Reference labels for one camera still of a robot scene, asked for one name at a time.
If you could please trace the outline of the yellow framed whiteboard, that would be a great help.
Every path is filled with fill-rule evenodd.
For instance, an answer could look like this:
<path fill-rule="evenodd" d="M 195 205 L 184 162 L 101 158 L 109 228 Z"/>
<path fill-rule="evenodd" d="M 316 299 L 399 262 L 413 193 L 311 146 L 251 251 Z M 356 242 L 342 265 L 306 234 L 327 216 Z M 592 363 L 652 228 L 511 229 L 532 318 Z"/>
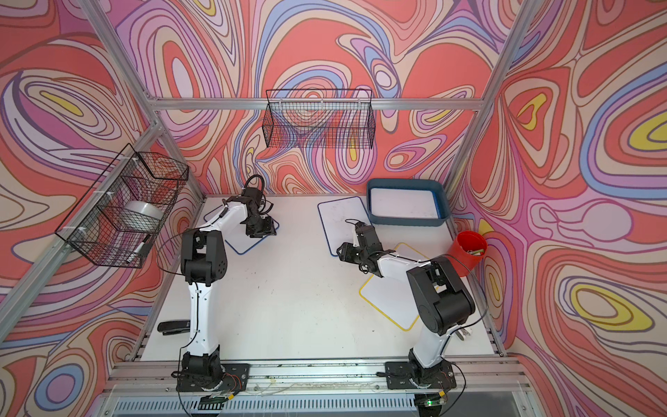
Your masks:
<path fill-rule="evenodd" d="M 407 280 L 406 271 L 410 269 L 407 259 L 423 260 L 426 257 L 406 243 L 399 243 L 394 250 L 401 258 L 389 263 L 389 271 L 396 276 L 371 275 L 361 286 L 359 295 L 392 324 L 408 332 L 418 321 L 419 313 Z"/>

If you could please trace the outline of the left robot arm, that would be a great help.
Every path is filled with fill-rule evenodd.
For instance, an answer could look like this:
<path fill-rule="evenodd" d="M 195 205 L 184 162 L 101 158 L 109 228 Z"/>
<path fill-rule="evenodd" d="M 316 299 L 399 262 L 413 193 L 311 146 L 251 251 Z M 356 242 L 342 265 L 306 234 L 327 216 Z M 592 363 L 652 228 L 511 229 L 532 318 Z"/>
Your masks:
<path fill-rule="evenodd" d="M 179 350 L 176 378 L 177 392 L 218 391 L 226 400 L 246 389 L 241 373 L 247 365 L 225 368 L 221 363 L 219 337 L 215 333 L 219 281 L 229 267 L 224 236 L 243 233 L 248 241 L 258 241 L 276 234 L 273 205 L 264 194 L 262 175 L 246 180 L 239 195 L 225 200 L 221 211 L 208 222 L 182 234 L 180 275 L 189 288 L 190 318 L 162 321 L 157 331 L 162 335 L 188 333 L 189 341 Z"/>

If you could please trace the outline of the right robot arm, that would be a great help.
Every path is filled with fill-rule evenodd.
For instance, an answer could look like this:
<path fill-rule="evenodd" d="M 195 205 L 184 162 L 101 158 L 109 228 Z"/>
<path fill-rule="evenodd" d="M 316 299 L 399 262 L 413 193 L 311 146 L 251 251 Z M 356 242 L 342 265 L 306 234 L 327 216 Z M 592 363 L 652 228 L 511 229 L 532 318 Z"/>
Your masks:
<path fill-rule="evenodd" d="M 423 323 L 420 339 L 405 361 L 387 361 L 379 376 L 391 390 L 439 389 L 456 387 L 453 363 L 445 353 L 453 336 L 466 328 L 476 312 L 474 298 L 452 264 L 453 257 L 439 255 L 429 260 L 413 260 L 383 248 L 375 227 L 356 219 L 356 241 L 337 248 L 340 261 L 356 265 L 365 274 L 385 283 L 399 284 L 409 306 Z"/>

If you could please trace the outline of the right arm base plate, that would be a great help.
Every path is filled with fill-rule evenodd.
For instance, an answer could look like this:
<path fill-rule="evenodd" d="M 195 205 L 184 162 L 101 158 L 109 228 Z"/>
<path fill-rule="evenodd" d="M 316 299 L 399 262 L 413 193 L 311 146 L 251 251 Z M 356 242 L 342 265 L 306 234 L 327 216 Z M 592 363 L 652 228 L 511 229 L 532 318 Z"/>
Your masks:
<path fill-rule="evenodd" d="M 441 361 L 432 368 L 422 368 L 417 361 L 387 361 L 382 372 L 390 390 L 439 389 L 445 392 L 456 389 L 453 364 Z"/>

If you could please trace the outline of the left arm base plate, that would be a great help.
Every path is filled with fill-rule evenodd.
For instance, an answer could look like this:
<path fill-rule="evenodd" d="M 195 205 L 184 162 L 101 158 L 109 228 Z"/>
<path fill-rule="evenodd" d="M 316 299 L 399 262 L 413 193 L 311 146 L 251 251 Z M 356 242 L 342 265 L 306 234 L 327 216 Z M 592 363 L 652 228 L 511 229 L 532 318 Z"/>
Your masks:
<path fill-rule="evenodd" d="M 179 393 L 218 392 L 239 394 L 248 386 L 249 363 L 225 363 L 220 371 L 181 370 L 177 375 L 176 390 Z"/>

